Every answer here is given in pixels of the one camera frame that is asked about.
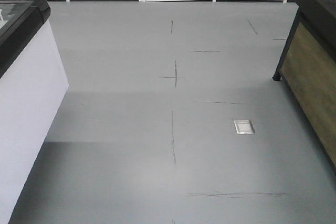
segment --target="gray floor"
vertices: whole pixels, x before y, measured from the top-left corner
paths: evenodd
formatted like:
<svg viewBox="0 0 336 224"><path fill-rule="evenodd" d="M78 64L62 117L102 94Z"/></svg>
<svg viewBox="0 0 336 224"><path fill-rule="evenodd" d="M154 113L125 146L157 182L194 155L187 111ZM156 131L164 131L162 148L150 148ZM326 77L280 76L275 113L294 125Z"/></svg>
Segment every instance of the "gray floor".
<svg viewBox="0 0 336 224"><path fill-rule="evenodd" d="M335 223L335 175L271 79L294 3L50 5L70 88L10 224Z"/></svg>

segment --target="wooden panel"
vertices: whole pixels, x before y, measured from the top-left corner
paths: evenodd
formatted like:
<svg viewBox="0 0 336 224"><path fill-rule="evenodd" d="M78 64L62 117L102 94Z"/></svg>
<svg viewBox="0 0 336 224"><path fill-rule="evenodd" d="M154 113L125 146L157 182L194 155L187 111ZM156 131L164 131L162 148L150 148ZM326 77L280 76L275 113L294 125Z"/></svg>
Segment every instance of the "wooden panel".
<svg viewBox="0 0 336 224"><path fill-rule="evenodd" d="M302 23L280 72L336 165L336 63Z"/></svg>

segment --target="freezer lid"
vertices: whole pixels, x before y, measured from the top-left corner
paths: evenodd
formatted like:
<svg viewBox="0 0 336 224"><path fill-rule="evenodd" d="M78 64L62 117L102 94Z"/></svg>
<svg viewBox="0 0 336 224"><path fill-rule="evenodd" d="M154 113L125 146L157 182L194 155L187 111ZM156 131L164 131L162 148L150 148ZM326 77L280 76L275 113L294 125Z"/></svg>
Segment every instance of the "freezer lid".
<svg viewBox="0 0 336 224"><path fill-rule="evenodd" d="M0 78L49 16L47 0L0 0Z"/></svg>

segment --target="floor outlet cover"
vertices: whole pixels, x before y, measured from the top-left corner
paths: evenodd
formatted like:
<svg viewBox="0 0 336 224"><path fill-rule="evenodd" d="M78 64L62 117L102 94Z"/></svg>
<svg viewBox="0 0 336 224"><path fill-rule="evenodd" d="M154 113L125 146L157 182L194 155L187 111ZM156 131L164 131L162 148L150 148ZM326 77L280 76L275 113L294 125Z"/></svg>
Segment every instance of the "floor outlet cover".
<svg viewBox="0 0 336 224"><path fill-rule="evenodd" d="M233 120L237 134L255 134L251 120Z"/></svg>

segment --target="display counter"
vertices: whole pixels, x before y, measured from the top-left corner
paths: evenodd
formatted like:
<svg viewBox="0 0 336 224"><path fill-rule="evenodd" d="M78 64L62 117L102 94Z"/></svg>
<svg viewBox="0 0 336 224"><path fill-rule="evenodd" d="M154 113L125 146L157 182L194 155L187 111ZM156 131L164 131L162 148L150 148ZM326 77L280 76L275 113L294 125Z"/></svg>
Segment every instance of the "display counter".
<svg viewBox="0 0 336 224"><path fill-rule="evenodd" d="M336 171L336 0L298 5L275 81L283 78Z"/></svg>
<svg viewBox="0 0 336 224"><path fill-rule="evenodd" d="M9 222L68 81L46 0L0 0L0 223Z"/></svg>

